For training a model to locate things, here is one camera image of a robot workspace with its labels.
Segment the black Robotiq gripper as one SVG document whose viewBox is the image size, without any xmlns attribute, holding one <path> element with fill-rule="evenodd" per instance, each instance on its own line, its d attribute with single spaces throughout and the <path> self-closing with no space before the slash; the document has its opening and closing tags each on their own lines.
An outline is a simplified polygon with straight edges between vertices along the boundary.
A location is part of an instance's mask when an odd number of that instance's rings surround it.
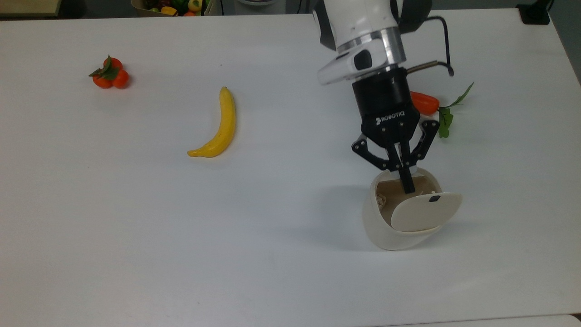
<svg viewBox="0 0 581 327">
<path fill-rule="evenodd" d="M 415 192 L 411 167 L 427 156 L 440 123 L 433 119 L 421 122 L 419 128 L 423 134 L 411 151 L 409 141 L 418 126 L 420 113 L 413 106 L 407 76 L 407 69 L 395 68 L 352 84 L 362 120 L 362 135 L 351 149 L 376 168 L 396 176 L 404 193 L 411 194 Z M 368 139 L 384 148 L 387 158 L 371 153 Z"/>
</svg>

